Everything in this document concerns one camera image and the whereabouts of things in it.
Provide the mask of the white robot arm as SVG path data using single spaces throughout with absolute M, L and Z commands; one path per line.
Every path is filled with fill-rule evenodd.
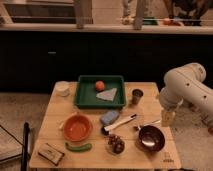
M 171 125 L 174 111 L 184 100 L 198 107 L 203 112 L 202 122 L 213 127 L 213 89 L 203 84 L 205 78 L 206 70 L 199 63 L 171 69 L 164 75 L 165 87 L 158 96 L 163 127 Z

